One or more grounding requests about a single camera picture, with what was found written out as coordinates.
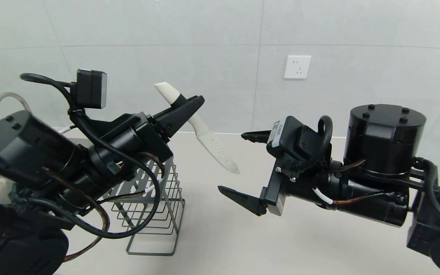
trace white ceramic knife blade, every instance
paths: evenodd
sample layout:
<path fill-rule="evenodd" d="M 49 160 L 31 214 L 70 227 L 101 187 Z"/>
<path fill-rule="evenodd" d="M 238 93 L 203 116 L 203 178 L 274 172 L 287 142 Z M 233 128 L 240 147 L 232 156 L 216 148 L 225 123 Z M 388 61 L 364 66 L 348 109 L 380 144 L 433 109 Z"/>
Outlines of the white ceramic knife blade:
<path fill-rule="evenodd" d="M 154 86 L 170 105 L 173 105 L 173 103 L 180 97 L 182 100 L 185 99 L 185 97 L 178 92 L 178 90 L 167 82 L 157 83 Z M 234 174 L 241 173 L 234 160 L 232 160 L 225 153 L 223 145 L 218 137 L 208 128 L 208 126 L 196 113 L 190 117 L 188 122 L 193 127 L 198 141 L 220 165 Z"/>

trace white power socket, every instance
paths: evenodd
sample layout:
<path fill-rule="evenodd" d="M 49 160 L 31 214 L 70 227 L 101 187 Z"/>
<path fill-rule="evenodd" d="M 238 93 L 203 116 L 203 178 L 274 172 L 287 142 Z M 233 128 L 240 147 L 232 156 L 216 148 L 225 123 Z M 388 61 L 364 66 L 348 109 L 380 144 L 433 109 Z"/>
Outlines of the white power socket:
<path fill-rule="evenodd" d="M 285 79 L 307 78 L 310 61 L 309 55 L 289 55 L 286 60 Z"/>

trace white countertop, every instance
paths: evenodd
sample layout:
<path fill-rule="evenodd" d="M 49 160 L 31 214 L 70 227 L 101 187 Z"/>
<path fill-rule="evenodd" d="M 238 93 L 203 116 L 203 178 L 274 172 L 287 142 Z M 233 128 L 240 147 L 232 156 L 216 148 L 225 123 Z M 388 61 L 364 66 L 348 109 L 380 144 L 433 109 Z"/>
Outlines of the white countertop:
<path fill-rule="evenodd" d="M 71 132 L 70 136 L 81 137 Z M 129 256 L 128 238 L 102 240 L 60 275 L 440 275 L 430 258 L 406 248 L 409 214 L 394 228 L 309 202 L 287 198 L 283 216 L 257 217 L 218 191 L 223 185 L 258 196 L 267 186 L 274 158 L 263 144 L 237 134 L 219 134 L 239 165 L 240 175 L 223 169 L 197 142 L 178 133 L 170 146 L 186 200 L 176 253 L 173 256 Z M 345 139 L 334 138 L 333 158 L 340 160 Z M 110 231 L 123 230 L 112 215 Z M 100 227 L 96 213 L 84 218 Z M 75 227 L 68 232 L 70 252 L 93 236 Z"/>

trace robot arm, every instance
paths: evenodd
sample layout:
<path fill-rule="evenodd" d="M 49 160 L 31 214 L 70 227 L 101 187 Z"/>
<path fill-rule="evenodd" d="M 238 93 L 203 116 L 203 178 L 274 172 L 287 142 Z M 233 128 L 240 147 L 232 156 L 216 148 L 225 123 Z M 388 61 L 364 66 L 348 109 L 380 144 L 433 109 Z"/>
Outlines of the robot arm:
<path fill-rule="evenodd" d="M 204 99 L 193 96 L 156 115 L 126 113 L 113 121 L 98 121 L 87 117 L 84 108 L 104 108 L 105 73 L 78 70 L 77 82 L 71 83 L 29 73 L 21 78 L 56 87 L 69 103 L 71 121 L 93 143 L 89 148 L 78 146 L 29 111 L 0 120 L 0 179 L 11 186 L 10 194 L 2 194 L 10 200 L 2 203 L 0 198 L 0 275 L 52 275 L 101 238 L 128 237 L 147 225 L 160 196 L 154 197 L 151 213 L 140 225 L 122 233 L 108 232 L 110 220 L 100 206 L 116 197 L 98 199 L 133 179 L 138 169 L 149 174 L 160 193 L 159 181 L 145 163 L 156 162 L 164 174 L 163 163 L 173 156 L 167 143 Z M 103 219 L 101 229 L 78 217 L 92 209 Z M 75 225 L 97 238 L 78 254 L 66 256 L 63 230 Z"/>
<path fill-rule="evenodd" d="M 260 198 L 219 186 L 223 195 L 253 214 L 281 216 L 286 197 L 380 223 L 402 226 L 413 212 L 407 247 L 432 258 L 440 268 L 440 187 L 437 167 L 416 157 L 426 122 L 423 114 L 394 105 L 353 108 L 343 162 L 332 160 L 332 120 L 318 131 L 292 116 L 271 131 L 242 134 L 267 144 L 276 158 Z M 417 196 L 410 203 L 409 188 Z"/>

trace wire basket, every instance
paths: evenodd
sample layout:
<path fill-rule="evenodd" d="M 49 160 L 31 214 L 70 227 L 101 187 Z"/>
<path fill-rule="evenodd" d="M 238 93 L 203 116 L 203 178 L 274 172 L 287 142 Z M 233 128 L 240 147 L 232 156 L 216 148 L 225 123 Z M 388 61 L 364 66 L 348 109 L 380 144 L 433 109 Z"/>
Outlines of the wire basket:
<path fill-rule="evenodd" d="M 146 165 L 158 176 L 160 169 L 154 162 L 149 161 Z M 161 202 L 150 223 L 131 237 L 127 245 L 129 255 L 172 256 L 176 251 L 185 200 L 181 195 L 173 158 L 167 160 L 164 166 L 165 176 L 159 179 Z M 115 186 L 103 198 L 130 194 L 151 185 L 150 177 L 138 170 L 133 180 Z M 155 195 L 155 190 L 152 190 L 142 196 L 113 200 L 112 212 L 116 212 L 116 218 L 121 220 L 122 226 L 129 229 L 150 215 Z"/>

